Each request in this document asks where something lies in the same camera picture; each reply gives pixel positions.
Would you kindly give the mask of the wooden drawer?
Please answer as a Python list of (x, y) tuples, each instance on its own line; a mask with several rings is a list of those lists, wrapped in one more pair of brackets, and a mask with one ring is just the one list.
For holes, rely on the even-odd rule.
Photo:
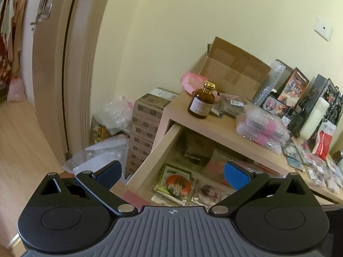
[(174, 124), (130, 180), (117, 183), (114, 194), (141, 208), (143, 205), (204, 206), (210, 208), (235, 192), (224, 178), (224, 166), (233, 162), (248, 172), (282, 175), (191, 129)]

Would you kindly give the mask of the wooden side table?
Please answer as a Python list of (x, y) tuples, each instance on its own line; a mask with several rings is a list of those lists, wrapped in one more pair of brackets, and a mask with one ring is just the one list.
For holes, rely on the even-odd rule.
[(191, 97), (186, 92), (182, 92), (164, 108), (153, 149), (142, 165), (147, 173), (142, 180), (143, 186), (155, 187), (162, 166), (171, 164), (190, 171), (196, 179), (206, 180), (225, 191), (231, 190), (231, 187), (222, 181), (217, 181), (204, 168), (192, 164), (181, 155), (182, 135), (187, 129), (209, 138), (225, 149), (243, 155), (260, 164), (261, 167), (282, 176), (287, 176), (296, 171), (288, 165), (284, 155), (277, 155), (239, 135), (236, 131), (235, 119), (229, 116), (217, 118), (209, 115), (202, 120), (192, 116), (188, 112), (190, 101)]

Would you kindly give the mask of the dark haired anime badge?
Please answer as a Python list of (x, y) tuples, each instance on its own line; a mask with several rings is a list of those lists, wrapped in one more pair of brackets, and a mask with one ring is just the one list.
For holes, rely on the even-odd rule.
[(209, 209), (228, 196), (229, 194), (221, 189), (199, 180), (197, 181), (191, 201), (194, 204), (201, 205), (206, 209)]

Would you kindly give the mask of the red white snack pouch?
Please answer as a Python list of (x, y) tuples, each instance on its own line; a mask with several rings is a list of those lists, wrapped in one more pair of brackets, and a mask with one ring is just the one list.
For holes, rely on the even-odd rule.
[(312, 153), (326, 160), (330, 148), (331, 140), (336, 130), (336, 125), (330, 121), (321, 123), (316, 135), (316, 141)]

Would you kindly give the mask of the pink wrapped plastic packet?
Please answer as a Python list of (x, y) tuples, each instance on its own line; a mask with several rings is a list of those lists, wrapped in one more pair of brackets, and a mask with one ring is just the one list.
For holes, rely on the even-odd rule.
[(244, 112), (235, 118), (239, 135), (277, 155), (283, 153), (290, 134), (282, 120), (256, 105), (245, 105)]

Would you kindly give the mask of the red haired anime badge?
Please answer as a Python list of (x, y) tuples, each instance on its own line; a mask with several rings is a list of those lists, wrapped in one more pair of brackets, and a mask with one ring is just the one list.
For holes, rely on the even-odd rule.
[(168, 200), (180, 206), (186, 206), (196, 183), (191, 172), (164, 164), (154, 190)]

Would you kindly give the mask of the anime badge box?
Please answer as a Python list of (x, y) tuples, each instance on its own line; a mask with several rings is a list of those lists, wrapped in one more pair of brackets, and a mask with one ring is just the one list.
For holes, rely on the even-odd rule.
[(268, 97), (261, 104), (260, 108), (280, 118), (290, 114), (288, 110), (289, 107), (271, 95), (268, 95)]

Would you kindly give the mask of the white plastic bags pile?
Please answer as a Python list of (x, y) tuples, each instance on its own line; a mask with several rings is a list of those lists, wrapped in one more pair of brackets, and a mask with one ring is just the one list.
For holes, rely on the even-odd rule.
[(92, 116), (90, 145), (72, 156), (63, 166), (71, 174), (95, 172), (118, 160), (126, 163), (134, 105), (124, 96), (101, 103)]

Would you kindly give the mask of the white cylindrical bottle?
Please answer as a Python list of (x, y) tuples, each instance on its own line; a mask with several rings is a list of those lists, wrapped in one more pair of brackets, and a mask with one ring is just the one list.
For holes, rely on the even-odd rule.
[(299, 137), (301, 139), (308, 140), (312, 136), (313, 132), (324, 117), (329, 106), (330, 103), (328, 103), (325, 99), (323, 99), (322, 97), (318, 98), (316, 104), (314, 105), (314, 108), (309, 114), (308, 119), (300, 130)]

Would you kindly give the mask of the red anime poster card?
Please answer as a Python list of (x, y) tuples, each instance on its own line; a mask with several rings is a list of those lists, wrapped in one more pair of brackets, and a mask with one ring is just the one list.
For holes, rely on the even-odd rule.
[(298, 68), (295, 68), (277, 99), (288, 107), (294, 108), (308, 83), (307, 77)]

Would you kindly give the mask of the stack of brown cartons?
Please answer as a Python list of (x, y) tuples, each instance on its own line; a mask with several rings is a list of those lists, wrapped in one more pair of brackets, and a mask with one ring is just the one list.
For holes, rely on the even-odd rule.
[(156, 88), (134, 103), (125, 177), (133, 175), (150, 155), (164, 108), (178, 94)]

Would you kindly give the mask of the amber bottle gold cap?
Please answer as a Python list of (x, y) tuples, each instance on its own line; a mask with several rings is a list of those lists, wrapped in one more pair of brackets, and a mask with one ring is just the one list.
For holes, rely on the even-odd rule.
[(214, 83), (205, 81), (203, 87), (194, 92), (188, 106), (188, 112), (192, 116), (203, 120), (209, 115), (215, 102), (215, 95), (213, 94), (215, 88)]

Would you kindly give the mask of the bubble wrap roll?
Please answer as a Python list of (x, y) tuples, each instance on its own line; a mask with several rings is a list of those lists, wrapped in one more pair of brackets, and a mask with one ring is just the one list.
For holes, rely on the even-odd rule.
[(252, 99), (252, 104), (256, 106), (261, 106), (264, 100), (270, 95), (272, 89), (276, 86), (281, 76), (283, 75), (286, 66), (275, 60), (271, 64), (271, 70), (267, 75), (267, 78), (262, 82), (261, 86), (257, 90), (255, 96)]

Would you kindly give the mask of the brown cardboard box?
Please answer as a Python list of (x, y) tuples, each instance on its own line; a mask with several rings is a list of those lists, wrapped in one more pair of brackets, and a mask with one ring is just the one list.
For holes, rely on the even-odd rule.
[(216, 37), (199, 74), (220, 93), (252, 100), (271, 67), (234, 44)]

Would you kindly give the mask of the pink plastic bag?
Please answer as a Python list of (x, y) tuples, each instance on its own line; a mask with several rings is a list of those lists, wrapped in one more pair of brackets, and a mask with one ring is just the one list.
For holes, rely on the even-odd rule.
[(203, 85), (207, 80), (207, 78), (199, 74), (187, 72), (180, 78), (180, 84), (183, 89), (192, 96), (197, 89), (203, 88)]

